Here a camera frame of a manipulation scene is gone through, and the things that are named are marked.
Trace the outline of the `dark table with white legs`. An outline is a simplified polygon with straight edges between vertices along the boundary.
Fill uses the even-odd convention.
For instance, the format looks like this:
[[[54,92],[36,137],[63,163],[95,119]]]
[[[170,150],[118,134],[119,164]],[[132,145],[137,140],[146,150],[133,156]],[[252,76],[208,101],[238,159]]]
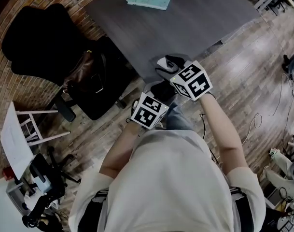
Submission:
[[[191,59],[259,16],[248,0],[170,0],[166,10],[126,0],[92,0],[85,10],[145,83],[158,81],[159,58]]]

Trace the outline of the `person's left forearm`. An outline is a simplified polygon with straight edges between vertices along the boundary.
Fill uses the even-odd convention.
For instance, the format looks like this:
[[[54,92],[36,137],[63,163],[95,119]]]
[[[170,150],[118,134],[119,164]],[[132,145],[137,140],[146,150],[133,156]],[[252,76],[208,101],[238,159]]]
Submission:
[[[114,142],[103,163],[99,173],[115,179],[125,165],[129,162],[134,143],[139,136],[142,126],[136,122],[129,122],[117,140]]]

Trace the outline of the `black office chair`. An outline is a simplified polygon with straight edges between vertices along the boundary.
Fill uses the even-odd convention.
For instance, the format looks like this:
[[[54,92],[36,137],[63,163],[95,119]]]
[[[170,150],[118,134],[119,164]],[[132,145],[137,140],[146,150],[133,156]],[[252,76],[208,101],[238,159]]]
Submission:
[[[46,9],[23,7],[7,29],[1,48],[12,63],[13,73],[42,78],[61,87],[54,104],[67,121],[76,117],[74,105],[91,120],[102,117],[113,105],[126,107],[121,96],[135,77],[135,71],[109,37],[86,38],[62,4]],[[64,79],[86,50],[106,57],[104,89],[94,93],[70,88],[69,93],[64,93]]]

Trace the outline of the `small white table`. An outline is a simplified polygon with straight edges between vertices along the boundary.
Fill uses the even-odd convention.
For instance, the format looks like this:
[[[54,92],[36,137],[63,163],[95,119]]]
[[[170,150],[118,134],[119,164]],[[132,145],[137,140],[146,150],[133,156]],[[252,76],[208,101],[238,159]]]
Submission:
[[[18,111],[14,106],[14,102],[10,102],[0,132],[0,141],[10,167],[18,180],[22,178],[27,167],[35,158],[35,154],[31,150],[32,146],[70,134],[70,131],[66,131],[43,138],[35,122],[34,115],[57,112],[57,110]]]

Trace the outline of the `person's jeans leg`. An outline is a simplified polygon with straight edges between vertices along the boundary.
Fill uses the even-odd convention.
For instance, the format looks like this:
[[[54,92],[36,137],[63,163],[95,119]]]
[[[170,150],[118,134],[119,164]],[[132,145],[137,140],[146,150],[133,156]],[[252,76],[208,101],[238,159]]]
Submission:
[[[194,130],[192,124],[184,117],[184,114],[176,102],[173,102],[169,106],[165,118],[167,130]]]

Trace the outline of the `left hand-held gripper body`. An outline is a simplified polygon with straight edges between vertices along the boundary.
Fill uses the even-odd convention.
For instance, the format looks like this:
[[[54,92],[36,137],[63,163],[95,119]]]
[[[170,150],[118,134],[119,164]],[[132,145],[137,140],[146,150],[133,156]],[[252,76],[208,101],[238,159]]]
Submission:
[[[130,119],[150,130],[162,120],[168,109],[168,105],[143,92]]]

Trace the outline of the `person's right forearm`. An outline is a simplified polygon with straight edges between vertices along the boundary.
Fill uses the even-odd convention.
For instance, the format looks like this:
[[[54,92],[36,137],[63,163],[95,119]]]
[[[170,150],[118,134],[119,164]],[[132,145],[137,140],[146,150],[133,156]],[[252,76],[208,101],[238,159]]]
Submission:
[[[228,174],[239,167],[248,168],[239,134],[215,97],[207,93],[199,100],[219,149],[223,172]]]

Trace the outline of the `person's cream shirt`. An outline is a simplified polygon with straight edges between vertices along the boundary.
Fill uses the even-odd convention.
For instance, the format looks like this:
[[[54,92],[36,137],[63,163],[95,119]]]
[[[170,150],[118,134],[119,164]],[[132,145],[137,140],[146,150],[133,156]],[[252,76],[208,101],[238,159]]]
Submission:
[[[205,141],[189,130],[152,130],[136,142],[129,162],[112,178],[89,168],[70,216],[78,232],[87,205],[108,191],[104,232],[235,232],[231,187],[249,200],[253,230],[262,228],[266,204],[250,168],[224,174],[211,160]]]

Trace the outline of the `black swivel chair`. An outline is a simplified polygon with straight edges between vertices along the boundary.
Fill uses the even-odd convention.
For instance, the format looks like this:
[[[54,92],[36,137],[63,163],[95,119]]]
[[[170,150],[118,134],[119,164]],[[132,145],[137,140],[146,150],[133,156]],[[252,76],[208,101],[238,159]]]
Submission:
[[[58,202],[65,195],[65,180],[76,184],[81,179],[74,179],[63,171],[69,160],[74,156],[68,154],[62,161],[57,162],[54,157],[54,148],[47,149],[51,163],[48,163],[43,154],[37,154],[32,160],[29,170],[34,183],[30,188],[37,188],[41,195],[35,202],[34,207],[28,215],[22,216],[22,222],[27,228],[38,228],[42,232],[64,232],[59,216],[56,213],[46,214],[44,211],[54,202]]]

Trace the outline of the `red box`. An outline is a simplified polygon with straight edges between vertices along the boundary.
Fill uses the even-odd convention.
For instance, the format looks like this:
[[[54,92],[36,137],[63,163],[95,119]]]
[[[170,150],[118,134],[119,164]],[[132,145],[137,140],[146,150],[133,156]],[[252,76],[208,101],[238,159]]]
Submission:
[[[11,179],[15,179],[15,173],[13,171],[13,169],[9,166],[3,169],[2,171],[3,177],[6,181],[9,181]]]

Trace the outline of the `brown leather bag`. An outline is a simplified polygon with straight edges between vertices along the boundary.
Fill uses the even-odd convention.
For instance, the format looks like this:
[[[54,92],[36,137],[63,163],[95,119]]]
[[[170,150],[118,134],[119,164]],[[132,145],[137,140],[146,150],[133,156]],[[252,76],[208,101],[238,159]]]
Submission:
[[[63,92],[69,93],[70,88],[80,92],[101,92],[106,82],[106,67],[107,60],[103,53],[84,51],[76,66],[64,79]]]

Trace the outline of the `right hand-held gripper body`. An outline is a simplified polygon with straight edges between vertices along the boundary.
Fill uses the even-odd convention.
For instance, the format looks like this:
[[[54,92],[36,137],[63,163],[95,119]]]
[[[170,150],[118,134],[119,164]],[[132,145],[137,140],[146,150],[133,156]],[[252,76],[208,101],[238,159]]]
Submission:
[[[183,68],[170,78],[170,83],[180,95],[193,101],[197,101],[212,89],[211,81],[205,69],[197,60],[187,60]]]

